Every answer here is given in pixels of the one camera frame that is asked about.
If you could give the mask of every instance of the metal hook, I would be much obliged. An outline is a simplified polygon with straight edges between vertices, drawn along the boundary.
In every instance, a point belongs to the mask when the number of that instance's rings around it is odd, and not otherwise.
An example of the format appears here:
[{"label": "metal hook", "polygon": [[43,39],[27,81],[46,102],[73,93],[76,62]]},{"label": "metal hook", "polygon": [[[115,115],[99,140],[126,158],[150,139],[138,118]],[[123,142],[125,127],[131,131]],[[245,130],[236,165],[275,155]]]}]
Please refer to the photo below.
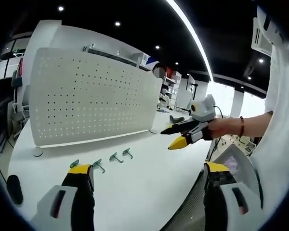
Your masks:
[{"label": "metal hook", "polygon": [[122,152],[122,155],[130,155],[130,156],[131,156],[131,159],[134,158],[134,157],[130,154],[130,148],[124,150],[124,151]]},{"label": "metal hook", "polygon": [[76,167],[79,164],[79,160],[75,160],[72,164],[70,164],[69,168]]},{"label": "metal hook", "polygon": [[92,166],[93,166],[93,168],[94,168],[95,166],[100,167],[100,168],[103,170],[102,173],[104,173],[104,172],[106,172],[106,171],[105,171],[105,169],[103,169],[102,166],[100,166],[100,163],[101,163],[101,162],[102,162],[102,159],[99,159],[98,161],[95,161],[95,162],[92,164]]},{"label": "metal hook", "polygon": [[116,159],[116,160],[118,160],[120,163],[123,163],[123,161],[121,161],[121,160],[119,160],[118,158],[116,158],[116,155],[117,155],[117,153],[113,153],[113,154],[110,156],[109,161],[112,161],[113,159]]}]

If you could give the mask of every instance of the bracelet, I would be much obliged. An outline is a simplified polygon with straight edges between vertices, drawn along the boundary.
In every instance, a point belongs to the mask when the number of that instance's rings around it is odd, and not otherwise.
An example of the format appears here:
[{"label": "bracelet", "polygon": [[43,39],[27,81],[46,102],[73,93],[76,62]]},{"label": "bracelet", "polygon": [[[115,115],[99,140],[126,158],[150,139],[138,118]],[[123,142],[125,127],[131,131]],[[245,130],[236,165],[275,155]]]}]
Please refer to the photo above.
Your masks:
[{"label": "bracelet", "polygon": [[240,119],[241,119],[241,122],[242,122],[242,126],[241,126],[241,131],[240,131],[239,137],[241,138],[243,136],[243,133],[244,133],[244,119],[241,116],[240,116]]}]

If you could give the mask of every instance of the human hand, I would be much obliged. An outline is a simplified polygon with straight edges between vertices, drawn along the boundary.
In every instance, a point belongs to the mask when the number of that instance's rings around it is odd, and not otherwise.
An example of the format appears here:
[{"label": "human hand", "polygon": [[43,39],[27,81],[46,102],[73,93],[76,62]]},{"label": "human hand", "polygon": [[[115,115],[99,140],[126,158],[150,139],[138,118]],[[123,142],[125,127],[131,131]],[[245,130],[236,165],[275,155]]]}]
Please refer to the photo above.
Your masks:
[{"label": "human hand", "polygon": [[232,118],[216,118],[209,123],[210,135],[213,139],[224,136],[226,134],[236,134],[240,130],[240,124],[237,119]]}]

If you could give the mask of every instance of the wrist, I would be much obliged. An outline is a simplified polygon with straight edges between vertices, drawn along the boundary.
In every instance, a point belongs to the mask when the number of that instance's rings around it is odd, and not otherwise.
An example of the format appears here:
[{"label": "wrist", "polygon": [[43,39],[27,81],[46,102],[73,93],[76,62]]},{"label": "wrist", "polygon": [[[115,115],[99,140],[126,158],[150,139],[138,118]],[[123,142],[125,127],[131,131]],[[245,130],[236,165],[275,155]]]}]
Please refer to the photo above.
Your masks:
[{"label": "wrist", "polygon": [[227,121],[227,133],[231,135],[239,135],[241,132],[242,121],[240,118],[229,118]]}]

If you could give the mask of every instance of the human arm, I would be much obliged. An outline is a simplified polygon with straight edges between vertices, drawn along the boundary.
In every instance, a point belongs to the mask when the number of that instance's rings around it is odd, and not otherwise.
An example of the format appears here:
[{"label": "human arm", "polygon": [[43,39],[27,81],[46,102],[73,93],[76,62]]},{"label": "human arm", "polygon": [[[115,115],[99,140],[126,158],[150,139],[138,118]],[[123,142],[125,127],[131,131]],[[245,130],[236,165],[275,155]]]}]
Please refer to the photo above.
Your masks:
[{"label": "human arm", "polygon": [[[251,118],[244,118],[244,136],[262,137],[269,125],[273,112]],[[223,135],[240,135],[242,121],[240,118],[217,118],[209,123],[212,138]]]}]

